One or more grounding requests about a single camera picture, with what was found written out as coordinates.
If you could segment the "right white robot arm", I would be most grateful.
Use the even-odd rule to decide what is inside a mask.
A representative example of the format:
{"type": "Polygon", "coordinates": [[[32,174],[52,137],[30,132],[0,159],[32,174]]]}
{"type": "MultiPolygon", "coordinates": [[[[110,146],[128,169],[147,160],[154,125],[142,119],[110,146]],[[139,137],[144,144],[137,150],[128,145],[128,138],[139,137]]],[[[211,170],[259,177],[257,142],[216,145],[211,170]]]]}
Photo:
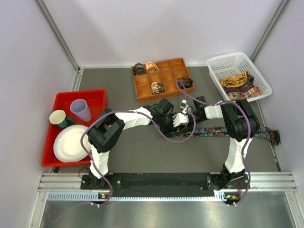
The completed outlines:
{"type": "Polygon", "coordinates": [[[223,101],[216,104],[206,103],[204,96],[193,99],[195,110],[192,114],[195,120],[185,127],[192,132],[194,124],[209,119],[223,119],[230,137],[228,157],[223,164],[220,175],[209,175],[209,185],[215,190],[233,188],[249,171],[246,164],[248,147],[260,127],[259,120],[246,99],[223,101]]]}

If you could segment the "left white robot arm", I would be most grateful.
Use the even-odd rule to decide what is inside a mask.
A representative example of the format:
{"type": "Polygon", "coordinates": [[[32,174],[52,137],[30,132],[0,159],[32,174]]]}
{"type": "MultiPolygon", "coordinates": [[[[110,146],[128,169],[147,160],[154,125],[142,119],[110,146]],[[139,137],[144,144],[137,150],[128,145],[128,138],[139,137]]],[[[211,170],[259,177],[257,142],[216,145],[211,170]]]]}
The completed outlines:
{"type": "Polygon", "coordinates": [[[135,110],[113,111],[104,109],[96,121],[81,136],[81,144],[87,136],[93,150],[89,155],[91,165],[89,177],[93,185],[103,188],[107,185],[109,151],[116,145],[124,130],[137,126],[154,125],[160,132],[170,137],[178,130],[174,105],[163,98],[153,105],[145,105],[135,110]]]}

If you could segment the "dark floral necktie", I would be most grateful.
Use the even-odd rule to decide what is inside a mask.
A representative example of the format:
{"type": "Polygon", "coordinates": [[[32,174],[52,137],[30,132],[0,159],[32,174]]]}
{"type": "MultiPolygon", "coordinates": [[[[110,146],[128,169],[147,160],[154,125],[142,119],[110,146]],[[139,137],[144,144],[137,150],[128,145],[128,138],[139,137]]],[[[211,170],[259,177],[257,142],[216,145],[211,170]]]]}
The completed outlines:
{"type": "MultiPolygon", "coordinates": [[[[171,137],[189,137],[191,131],[184,133],[173,133],[171,137]]],[[[214,127],[214,128],[196,128],[192,137],[224,137],[228,136],[226,127],[214,127]]],[[[269,127],[261,127],[256,133],[255,137],[268,140],[271,145],[279,145],[281,143],[280,132],[278,130],[271,130],[269,127]]]]}

